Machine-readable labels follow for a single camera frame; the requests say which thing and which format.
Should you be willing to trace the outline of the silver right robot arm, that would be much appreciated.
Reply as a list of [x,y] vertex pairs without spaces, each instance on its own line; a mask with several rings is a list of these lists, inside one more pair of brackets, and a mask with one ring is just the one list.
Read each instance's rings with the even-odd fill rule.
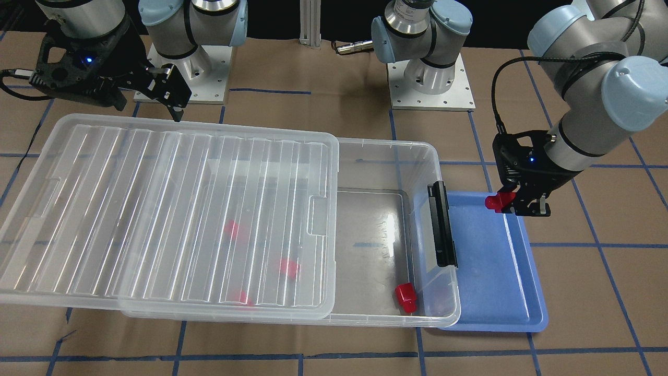
[[193,85],[213,74],[206,46],[247,36],[246,1],[140,1],[158,58],[150,59],[122,1],[38,1],[47,33],[29,83],[44,96],[123,110],[123,89],[164,105],[176,122]]

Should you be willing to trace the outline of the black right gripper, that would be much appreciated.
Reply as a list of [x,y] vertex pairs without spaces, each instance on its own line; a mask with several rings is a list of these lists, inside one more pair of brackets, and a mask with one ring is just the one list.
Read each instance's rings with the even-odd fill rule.
[[122,88],[145,93],[164,105],[180,122],[192,91],[172,63],[153,67],[140,34],[128,15],[101,36],[77,39],[64,33],[57,21],[46,23],[38,62],[29,79],[47,96],[98,107],[123,110]]

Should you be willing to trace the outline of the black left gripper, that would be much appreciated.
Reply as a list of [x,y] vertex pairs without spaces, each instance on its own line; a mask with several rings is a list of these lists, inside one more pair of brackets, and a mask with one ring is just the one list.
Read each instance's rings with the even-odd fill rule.
[[545,152],[548,131],[498,133],[493,152],[501,188],[499,200],[503,214],[524,217],[549,217],[547,202],[554,190],[568,183],[579,171],[558,166]]

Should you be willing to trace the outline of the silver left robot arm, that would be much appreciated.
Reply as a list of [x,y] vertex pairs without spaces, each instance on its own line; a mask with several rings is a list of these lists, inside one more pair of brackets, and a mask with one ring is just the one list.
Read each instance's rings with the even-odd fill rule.
[[[539,62],[568,104],[549,131],[509,133],[496,100],[502,69],[492,78],[492,148],[502,187],[486,198],[487,209],[548,217],[554,190],[666,112],[666,2],[586,6],[548,12],[528,34],[531,55],[504,63]],[[372,21],[372,45],[380,62],[409,62],[412,89],[439,95],[471,26],[472,14],[455,1],[392,1]]]

